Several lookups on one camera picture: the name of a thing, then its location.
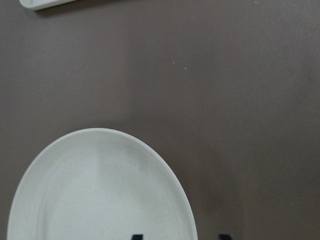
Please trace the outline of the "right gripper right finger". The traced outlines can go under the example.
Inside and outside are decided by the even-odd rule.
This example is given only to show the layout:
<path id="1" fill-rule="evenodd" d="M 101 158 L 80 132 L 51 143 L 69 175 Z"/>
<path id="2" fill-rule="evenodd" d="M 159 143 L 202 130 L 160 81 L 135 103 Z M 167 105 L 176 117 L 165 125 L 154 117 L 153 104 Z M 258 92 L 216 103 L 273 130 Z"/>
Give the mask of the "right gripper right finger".
<path id="1" fill-rule="evenodd" d="M 219 234 L 218 240 L 233 240 L 232 237 L 228 234 Z"/>

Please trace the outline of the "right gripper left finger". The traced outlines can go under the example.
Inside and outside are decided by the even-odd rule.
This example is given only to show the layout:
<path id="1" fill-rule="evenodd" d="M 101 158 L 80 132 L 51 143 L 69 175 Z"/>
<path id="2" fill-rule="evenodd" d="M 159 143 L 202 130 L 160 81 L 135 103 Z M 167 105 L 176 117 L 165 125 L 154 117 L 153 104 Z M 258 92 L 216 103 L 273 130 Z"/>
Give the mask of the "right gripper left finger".
<path id="1" fill-rule="evenodd" d="M 143 240 L 143 234 L 133 234 L 131 240 Z"/>

